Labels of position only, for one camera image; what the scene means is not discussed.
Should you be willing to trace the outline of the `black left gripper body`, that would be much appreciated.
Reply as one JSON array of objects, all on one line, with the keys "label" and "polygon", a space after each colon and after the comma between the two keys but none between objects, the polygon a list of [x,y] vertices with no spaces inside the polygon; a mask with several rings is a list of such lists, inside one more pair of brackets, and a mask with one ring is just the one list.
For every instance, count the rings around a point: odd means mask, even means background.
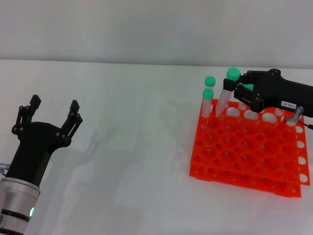
[{"label": "black left gripper body", "polygon": [[16,124],[12,133],[20,140],[6,177],[39,186],[52,153],[71,143],[71,134],[49,123]]}]

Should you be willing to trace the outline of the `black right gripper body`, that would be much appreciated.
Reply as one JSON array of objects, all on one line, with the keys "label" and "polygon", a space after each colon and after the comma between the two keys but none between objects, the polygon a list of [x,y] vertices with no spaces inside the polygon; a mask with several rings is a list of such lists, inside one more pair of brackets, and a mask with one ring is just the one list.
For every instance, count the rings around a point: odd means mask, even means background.
[{"label": "black right gripper body", "polygon": [[251,110],[260,112],[266,108],[281,108],[294,112],[302,107],[304,113],[313,112],[313,87],[284,79],[281,71],[252,71]]}]

